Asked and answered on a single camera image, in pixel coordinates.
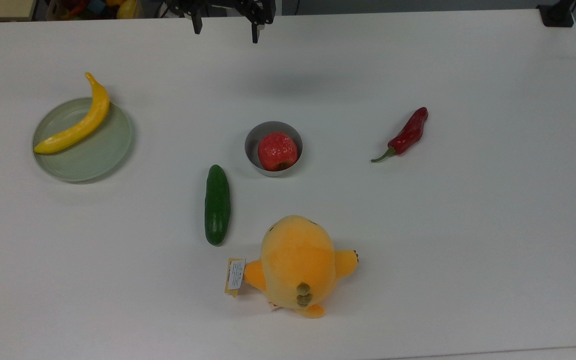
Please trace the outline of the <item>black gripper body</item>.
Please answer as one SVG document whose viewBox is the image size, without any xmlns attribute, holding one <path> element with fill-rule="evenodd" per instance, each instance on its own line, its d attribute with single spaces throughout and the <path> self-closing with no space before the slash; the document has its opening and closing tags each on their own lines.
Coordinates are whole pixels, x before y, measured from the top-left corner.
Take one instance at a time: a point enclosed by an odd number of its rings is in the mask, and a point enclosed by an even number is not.
<svg viewBox="0 0 576 360">
<path fill-rule="evenodd" d="M 165 0 L 164 4 L 173 14 L 201 23 L 201 12 L 206 6 L 235 10 L 253 25 L 274 22 L 276 4 L 274 0 Z"/>
</svg>

